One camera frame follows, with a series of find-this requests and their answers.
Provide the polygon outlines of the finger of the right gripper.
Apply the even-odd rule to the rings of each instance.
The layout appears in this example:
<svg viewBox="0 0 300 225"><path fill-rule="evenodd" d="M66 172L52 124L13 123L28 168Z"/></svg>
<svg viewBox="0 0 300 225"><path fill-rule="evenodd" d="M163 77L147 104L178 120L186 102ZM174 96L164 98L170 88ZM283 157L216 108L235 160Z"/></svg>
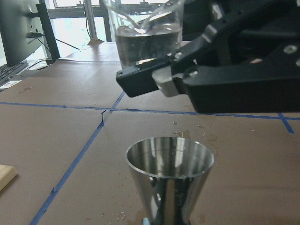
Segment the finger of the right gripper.
<svg viewBox="0 0 300 225"><path fill-rule="evenodd" d="M286 42L261 62L152 72L166 97L188 95L198 113L295 113L300 110L300 43Z"/></svg>
<svg viewBox="0 0 300 225"><path fill-rule="evenodd" d="M300 8L294 0L249 0L160 59L119 71L130 97L278 98L300 94Z"/></svg>

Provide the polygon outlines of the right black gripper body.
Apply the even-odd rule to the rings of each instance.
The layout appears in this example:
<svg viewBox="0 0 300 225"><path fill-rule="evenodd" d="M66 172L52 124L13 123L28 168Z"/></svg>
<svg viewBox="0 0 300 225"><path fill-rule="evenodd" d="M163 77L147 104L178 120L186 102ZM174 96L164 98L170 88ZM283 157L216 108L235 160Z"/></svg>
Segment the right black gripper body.
<svg viewBox="0 0 300 225"><path fill-rule="evenodd" d="M297 0L192 0L184 8L182 66L261 62L278 46L300 42Z"/></svg>

